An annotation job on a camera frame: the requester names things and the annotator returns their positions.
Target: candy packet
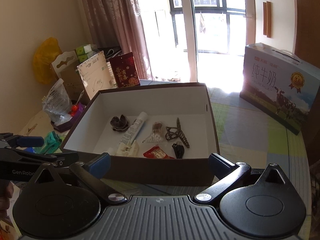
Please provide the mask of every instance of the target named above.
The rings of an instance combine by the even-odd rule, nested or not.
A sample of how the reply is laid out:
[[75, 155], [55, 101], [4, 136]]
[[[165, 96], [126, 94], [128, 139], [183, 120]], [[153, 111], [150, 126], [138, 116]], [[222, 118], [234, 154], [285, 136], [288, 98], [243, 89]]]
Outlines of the candy packet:
[[163, 150], [161, 150], [158, 145], [146, 151], [143, 156], [150, 159], [174, 159], [173, 157], [167, 155]]

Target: metal screw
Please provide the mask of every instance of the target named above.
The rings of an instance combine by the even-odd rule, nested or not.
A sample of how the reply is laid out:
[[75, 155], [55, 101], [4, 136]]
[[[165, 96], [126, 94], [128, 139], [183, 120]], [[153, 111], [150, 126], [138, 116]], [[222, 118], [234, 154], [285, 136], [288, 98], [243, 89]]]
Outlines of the metal screw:
[[207, 193], [200, 193], [196, 195], [196, 199], [199, 201], [209, 201], [211, 199], [211, 195]]
[[113, 202], [121, 201], [124, 199], [124, 195], [120, 193], [113, 193], [108, 196], [108, 199]]

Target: floor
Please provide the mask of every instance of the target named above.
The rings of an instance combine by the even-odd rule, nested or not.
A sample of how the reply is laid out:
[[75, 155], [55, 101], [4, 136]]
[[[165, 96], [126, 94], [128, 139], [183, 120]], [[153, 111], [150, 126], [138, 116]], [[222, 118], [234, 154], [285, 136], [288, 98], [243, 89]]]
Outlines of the floor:
[[[190, 70], [187, 53], [179, 57], [167, 58], [166, 62], [152, 65], [152, 73], [157, 81], [189, 82]], [[197, 71], [198, 82], [207, 87], [221, 88], [226, 93], [240, 92], [243, 84], [244, 57], [237, 55], [199, 53]]]

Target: wooden cabinet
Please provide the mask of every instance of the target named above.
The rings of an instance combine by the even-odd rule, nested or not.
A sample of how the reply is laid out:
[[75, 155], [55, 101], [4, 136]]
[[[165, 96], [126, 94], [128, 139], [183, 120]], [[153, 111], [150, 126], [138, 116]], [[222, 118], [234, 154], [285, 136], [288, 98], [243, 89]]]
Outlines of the wooden cabinet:
[[[296, 0], [297, 32], [295, 54], [320, 68], [320, 0]], [[320, 93], [302, 128], [309, 165], [320, 159]]]

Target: curtain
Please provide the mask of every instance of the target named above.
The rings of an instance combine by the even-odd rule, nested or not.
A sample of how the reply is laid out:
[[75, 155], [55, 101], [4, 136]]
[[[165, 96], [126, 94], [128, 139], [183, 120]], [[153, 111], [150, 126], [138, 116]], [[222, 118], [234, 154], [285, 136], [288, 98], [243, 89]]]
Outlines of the curtain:
[[138, 0], [82, 0], [93, 43], [132, 52], [140, 79], [152, 79]]

